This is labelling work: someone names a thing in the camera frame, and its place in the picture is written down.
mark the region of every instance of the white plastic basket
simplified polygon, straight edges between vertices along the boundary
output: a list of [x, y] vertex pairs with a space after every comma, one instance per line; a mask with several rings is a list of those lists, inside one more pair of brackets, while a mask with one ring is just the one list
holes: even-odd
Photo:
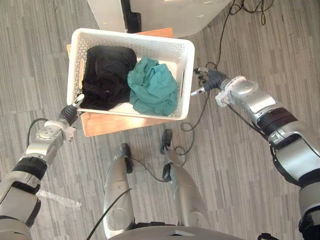
[[134, 50], [138, 60], [143, 56], [166, 63], [178, 83], [178, 103], [169, 116], [145, 115], [133, 110], [129, 103], [121, 103], [108, 111], [79, 108], [81, 112], [115, 114], [155, 119], [185, 119], [189, 111], [195, 47], [189, 40], [146, 36], [114, 31], [79, 28], [72, 34], [67, 85], [67, 104], [74, 102], [81, 93], [82, 76], [80, 66], [85, 71], [87, 50], [94, 46], [120, 46]]

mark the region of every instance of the electrical wire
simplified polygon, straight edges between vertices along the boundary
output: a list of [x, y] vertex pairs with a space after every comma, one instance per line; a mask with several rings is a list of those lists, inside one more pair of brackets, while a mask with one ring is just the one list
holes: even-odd
[[[244, 10], [245, 12], [247, 13], [250, 13], [250, 14], [255, 14], [255, 13], [261, 13], [261, 24], [262, 25], [265, 25], [266, 24], [266, 16], [265, 16], [265, 11], [267, 11], [268, 9], [271, 8], [271, 6], [274, 4], [274, 0], [271, 0], [271, 3], [269, 4], [268, 7], [264, 8], [265, 6], [265, 0], [260, 0], [259, 3], [255, 6], [254, 10], [249, 10], [246, 6], [245, 6], [245, 0], [241, 0], [240, 3], [236, 3], [236, 0], [233, 0], [229, 10], [228, 10], [228, 13], [226, 15], [226, 18], [224, 20], [224, 23], [223, 23], [223, 28], [222, 28], [222, 32], [221, 32], [221, 35], [220, 35], [220, 39], [219, 39], [219, 52], [218, 52], [218, 57], [217, 57], [217, 61], [216, 63], [213, 62], [213, 61], [209, 61], [206, 63], [205, 67], [206, 68], [209, 68], [210, 65], [213, 65], [213, 69], [214, 70], [218, 70], [218, 66], [219, 66], [219, 63], [220, 63], [220, 59], [221, 59], [221, 54], [222, 54], [222, 40], [223, 40], [223, 37], [224, 37], [224, 33], [225, 33], [225, 29], [226, 29], [226, 25], [227, 25], [227, 21], [229, 19], [230, 16], [233, 16], [235, 14], [237, 14], [240, 10]], [[205, 81], [203, 79], [200, 79], [199, 80], [199, 85], [200, 84], [204, 84]], [[180, 129], [183, 131], [183, 132], [190, 132], [192, 131], [192, 141], [191, 141], [191, 144], [190, 144], [190, 147], [185, 150], [182, 146], [176, 146], [174, 148], [174, 151], [177, 155], [179, 156], [185, 156], [185, 160], [182, 164], [182, 166], [184, 164], [186, 164], [187, 162], [187, 153], [190, 152], [190, 150], [192, 149], [194, 143], [195, 143], [195, 128], [197, 127], [197, 125], [199, 124], [204, 112], [205, 112], [205, 109], [206, 109], [206, 106], [207, 106], [207, 103], [209, 101], [209, 92], [208, 92], [208, 95], [206, 97], [206, 100], [205, 100], [205, 103], [203, 105], [203, 109], [201, 111], [201, 114], [200, 114], [200, 117], [198, 119], [198, 121], [196, 122], [196, 124], [193, 126], [190, 122], [183, 122], [181, 123], [180, 125]], [[253, 130], [255, 130], [257, 133], [259, 133], [265, 140], [268, 141], [268, 138], [259, 130], [259, 128], [255, 127], [254, 125], [250, 124], [244, 117], [242, 117], [235, 109], [233, 109], [232, 106], [228, 105], [228, 107], [239, 117], [241, 118], [250, 128], [252, 128]], [[189, 129], [186, 129], [184, 126], [185, 125], [188, 125], [190, 128]]]
[[131, 190], [131, 188], [125, 190], [123, 193], [121, 193], [112, 203], [111, 205], [107, 208], [107, 210], [104, 211], [104, 213], [102, 214], [102, 216], [100, 217], [100, 219], [96, 222], [96, 224], [94, 225], [94, 227], [92, 228], [91, 232], [89, 233], [88, 237], [86, 238], [86, 240], [89, 240], [92, 235], [95, 233], [97, 227], [99, 226], [99, 224], [102, 222], [102, 220], [104, 219], [104, 217], [107, 215], [107, 213], [110, 211], [110, 209], [116, 204], [116, 202], [123, 196], [125, 195], [127, 192], [129, 192]]
[[139, 164], [141, 164], [141, 165], [144, 167], [144, 169], [145, 169], [155, 180], [157, 180], [157, 181], [159, 181], [159, 182], [162, 182], [162, 183], [167, 183], [167, 182], [168, 182], [168, 181], [166, 181], [166, 180], [162, 180], [162, 179], [156, 177], [156, 175], [155, 175], [142, 161], [140, 161], [140, 160], [138, 160], [138, 159], [136, 159], [136, 158], [134, 158], [134, 157], [128, 157], [128, 158], [129, 158], [129, 159], [132, 159], [132, 160], [135, 160], [135, 161], [137, 161]]
[[[198, 118], [198, 121], [196, 122], [196, 124], [195, 124], [194, 126], [193, 126], [190, 122], [188, 122], [188, 121], [185, 121], [185, 122], [183, 122], [183, 123], [180, 124], [180, 129], [181, 129], [181, 131], [183, 131], [183, 132], [190, 132], [190, 131], [192, 131], [192, 141], [191, 141], [190, 147], [189, 147], [187, 150], [185, 150], [185, 148], [182, 147], [182, 146], [176, 146], [176, 147], [174, 148], [174, 152], [175, 152], [177, 155], [179, 155], [179, 156], [183, 156], [183, 155], [184, 155], [184, 156], [185, 156], [184, 162], [181, 164], [182, 167], [186, 164], [186, 162], [187, 162], [187, 160], [188, 160], [188, 159], [187, 159], [187, 153], [189, 153], [190, 150], [192, 149], [192, 147], [194, 146], [195, 138], [196, 138], [195, 128], [196, 128], [196, 127], [198, 126], [198, 124], [200, 123], [200, 120], [201, 120], [201, 118], [202, 118], [202, 116], [203, 116], [203, 114], [204, 114], [204, 112], [205, 112], [207, 103], [208, 103], [208, 101], [209, 101], [209, 97], [210, 97], [210, 91], [207, 92], [207, 96], [206, 96], [206, 99], [205, 99], [205, 102], [204, 102], [204, 105], [203, 105], [201, 114], [200, 114], [200, 116], [199, 116], [199, 118]], [[189, 129], [186, 129], [186, 128], [184, 127], [184, 125], [188, 125], [190, 128], [189, 128]]]
[[29, 147], [29, 142], [30, 142], [30, 132], [32, 127], [39, 121], [48, 121], [48, 119], [40, 117], [40, 118], [36, 118], [35, 120], [33, 120], [29, 126], [28, 132], [26, 134], [26, 147]]
[[258, 134], [260, 134], [267, 142], [268, 142], [268, 137], [260, 131], [259, 128], [256, 126], [250, 124], [239, 112], [237, 112], [230, 104], [227, 104], [228, 108], [231, 109], [232, 112], [234, 112], [242, 121], [244, 121], [245, 124], [247, 124], [251, 129], [255, 130]]

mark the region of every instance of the green cloth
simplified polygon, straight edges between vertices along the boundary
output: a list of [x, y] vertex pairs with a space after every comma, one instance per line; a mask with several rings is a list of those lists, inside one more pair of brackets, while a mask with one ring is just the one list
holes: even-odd
[[167, 65], [144, 56], [128, 74], [130, 103], [141, 114], [168, 116], [178, 104], [178, 84]]

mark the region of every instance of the black strip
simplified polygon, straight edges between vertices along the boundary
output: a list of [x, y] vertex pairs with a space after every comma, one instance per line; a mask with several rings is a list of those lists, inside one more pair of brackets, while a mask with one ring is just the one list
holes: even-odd
[[19, 182], [19, 181], [13, 182], [11, 186], [15, 187], [17, 189], [20, 189], [22, 191], [25, 191], [27, 193], [33, 194], [33, 195], [36, 195], [36, 193], [40, 189], [40, 185], [39, 184], [35, 188], [33, 188], [33, 187], [31, 187], [31, 186], [29, 186], [29, 185], [27, 185], [25, 183]]
[[35, 219], [40, 211], [40, 207], [41, 207], [41, 201], [38, 199], [31, 215], [29, 216], [28, 220], [25, 222], [25, 225], [27, 225], [28, 228], [30, 228], [34, 224]]
[[121, 0], [124, 24], [129, 34], [141, 32], [141, 14], [132, 12], [130, 0]]
[[299, 232], [302, 233], [304, 240], [320, 239], [320, 224], [314, 223], [311, 213], [320, 211], [320, 206], [309, 209], [299, 222]]
[[278, 128], [294, 121], [297, 121], [295, 116], [285, 108], [280, 107], [263, 115], [257, 122], [257, 125], [265, 135], [269, 136]]
[[294, 185], [300, 186], [299, 182], [297, 180], [295, 180], [285, 169], [284, 167], [280, 164], [280, 162], [278, 161], [277, 157], [275, 155], [273, 155], [273, 164], [275, 166], [275, 168], [280, 172], [280, 174], [285, 178], [285, 180], [289, 183], [292, 183]]
[[14, 217], [11, 217], [11, 216], [5, 216], [5, 215], [0, 216], [0, 220], [3, 220], [3, 219], [13, 219], [13, 220], [19, 221], [18, 219], [14, 218]]
[[320, 168], [312, 170], [299, 178], [301, 188], [318, 182], [320, 182]]
[[47, 168], [47, 163], [41, 158], [25, 157], [15, 165], [12, 171], [26, 172], [41, 180], [44, 177]]

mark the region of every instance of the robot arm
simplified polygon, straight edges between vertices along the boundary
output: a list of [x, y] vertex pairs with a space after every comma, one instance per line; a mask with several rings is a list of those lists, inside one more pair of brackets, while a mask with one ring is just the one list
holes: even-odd
[[305, 239], [320, 226], [320, 147], [317, 135], [298, 121], [256, 82], [243, 76], [233, 79], [221, 72], [207, 71], [207, 82], [192, 95], [218, 88], [215, 97], [221, 107], [237, 105], [244, 109], [255, 127], [266, 136], [273, 163], [290, 183], [301, 187], [299, 230]]
[[66, 106], [57, 121], [47, 121], [36, 133], [12, 171], [0, 182], [0, 237], [2, 240], [30, 240], [29, 228], [40, 210], [36, 193], [48, 166], [53, 162], [64, 141], [74, 140], [77, 108], [83, 101], [80, 94]]

